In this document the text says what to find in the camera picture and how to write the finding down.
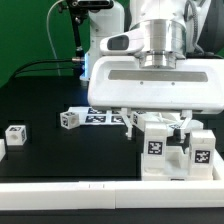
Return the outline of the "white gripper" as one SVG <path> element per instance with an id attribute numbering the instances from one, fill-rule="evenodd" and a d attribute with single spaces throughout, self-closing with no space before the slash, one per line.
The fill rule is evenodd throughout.
<path id="1" fill-rule="evenodd" d="M 146 54 L 140 30 L 105 38 L 103 56 L 94 64 L 88 102 L 97 109 L 121 109 L 132 139 L 128 109 L 182 111 L 176 139 L 183 143 L 192 111 L 217 114 L 224 110 L 224 59 L 173 59 L 174 66 L 153 64 L 164 53 Z"/>

